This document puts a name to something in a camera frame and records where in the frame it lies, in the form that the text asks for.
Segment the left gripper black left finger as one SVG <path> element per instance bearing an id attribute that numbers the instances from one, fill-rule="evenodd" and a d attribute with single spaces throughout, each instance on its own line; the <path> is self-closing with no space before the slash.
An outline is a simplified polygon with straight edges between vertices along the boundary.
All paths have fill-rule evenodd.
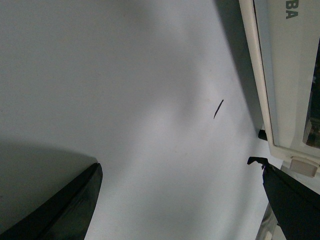
<path id="1" fill-rule="evenodd" d="M 2 240 L 83 240 L 90 226 L 103 170 L 94 163 L 35 211 L 0 235 Z"/>

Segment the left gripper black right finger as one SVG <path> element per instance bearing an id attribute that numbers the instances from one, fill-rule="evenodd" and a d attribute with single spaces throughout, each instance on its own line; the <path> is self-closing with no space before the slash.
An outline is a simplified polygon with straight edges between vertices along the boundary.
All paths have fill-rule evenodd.
<path id="1" fill-rule="evenodd" d="M 247 164 L 261 164 L 263 187 L 271 209 L 287 240 L 320 238 L 320 195 L 282 170 L 267 158 L 250 156 Z"/>

